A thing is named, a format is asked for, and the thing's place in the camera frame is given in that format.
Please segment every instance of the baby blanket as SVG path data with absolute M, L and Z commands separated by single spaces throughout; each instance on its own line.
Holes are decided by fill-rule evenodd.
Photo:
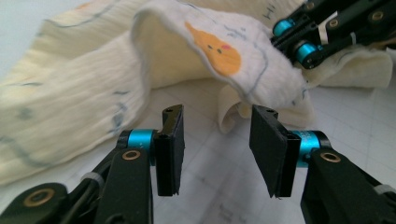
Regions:
M 117 136 L 139 118 L 151 89 L 183 80 L 229 84 L 219 96 L 225 133 L 230 113 L 247 118 L 252 104 L 304 127 L 314 117 L 307 89 L 319 84 L 388 85 L 392 61 L 383 51 L 353 47 L 310 71 L 290 64 L 272 47 L 269 27 L 300 3 L 96 0 L 44 21 L 0 82 L 0 184 Z

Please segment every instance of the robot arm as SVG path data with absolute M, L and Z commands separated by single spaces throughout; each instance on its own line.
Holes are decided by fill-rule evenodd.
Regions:
M 328 43 L 324 44 L 318 26 L 335 12 L 326 23 Z M 273 34 L 274 47 L 306 69 L 351 45 L 381 42 L 382 47 L 396 49 L 396 1 L 311 0 L 278 21 Z

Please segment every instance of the white cable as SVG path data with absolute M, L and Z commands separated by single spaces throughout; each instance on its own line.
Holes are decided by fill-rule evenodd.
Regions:
M 396 193 L 396 189 L 394 189 L 393 187 L 391 187 L 389 185 L 378 185 L 378 186 L 374 187 L 374 190 L 377 194 L 384 194 L 384 193 L 388 193 L 388 192 Z
M 95 172 L 89 172 L 89 173 L 85 174 L 81 178 L 81 181 L 83 181 L 84 179 L 91 179 L 91 180 L 96 181 L 96 183 L 98 183 L 98 186 L 99 186 L 99 192 L 102 192 L 102 189 L 105 187 L 105 180 L 102 178 L 101 175 L 99 175 Z
M 356 45 L 356 34 L 352 32 L 350 33 L 350 37 L 352 38 L 352 45 Z

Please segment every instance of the cream towel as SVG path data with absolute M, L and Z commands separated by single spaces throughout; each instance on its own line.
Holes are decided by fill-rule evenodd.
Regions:
M 258 104 L 277 109 L 288 124 L 313 119 L 301 70 L 272 48 L 264 26 L 298 1 L 145 3 L 96 0 L 43 23 L 0 82 L 0 184 L 117 136 L 140 116 L 151 88 L 183 80 L 214 77 L 230 85 L 219 97 L 224 132 L 233 127 L 235 106 L 243 117 Z

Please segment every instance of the black plastic part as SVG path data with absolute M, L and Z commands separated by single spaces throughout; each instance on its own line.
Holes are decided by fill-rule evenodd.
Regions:
M 178 194 L 185 148 L 183 105 L 163 111 L 163 129 L 154 134 L 154 146 L 158 195 Z
M 322 153 L 341 160 L 327 161 Z M 307 224 L 396 223 L 395 214 L 359 169 L 331 149 L 312 153 L 301 207 Z
M 69 208 L 67 190 L 64 185 L 42 184 L 28 189 L 16 197 L 0 216 L 0 223 L 59 223 L 64 211 Z
M 129 140 L 129 135 L 131 134 L 131 131 L 132 130 L 122 131 L 122 133 L 119 136 L 119 139 L 117 140 L 116 148 L 127 148 L 128 147 L 128 140 Z
M 318 138 L 320 149 L 332 149 L 332 144 L 330 143 L 329 138 L 327 138 L 326 134 L 321 131 L 312 131 Z
M 396 1 L 394 0 L 312 0 L 303 3 L 283 20 L 293 20 L 294 26 L 281 36 L 274 36 L 271 42 L 292 63 L 295 63 L 295 49 L 302 41 L 322 46 L 301 62 L 305 69 L 320 65 L 334 53 L 353 44 L 370 45 L 390 40 L 395 34 Z M 334 12 L 337 16 L 326 24 L 329 44 L 322 44 L 318 26 Z M 390 43 L 388 48 L 395 49 Z
M 249 146 L 271 197 L 291 195 L 300 144 L 301 138 L 277 121 L 275 110 L 253 106 Z
M 124 153 L 139 156 L 125 160 Z M 95 224 L 147 224 L 153 222 L 149 155 L 145 149 L 125 148 L 113 159 L 99 202 Z

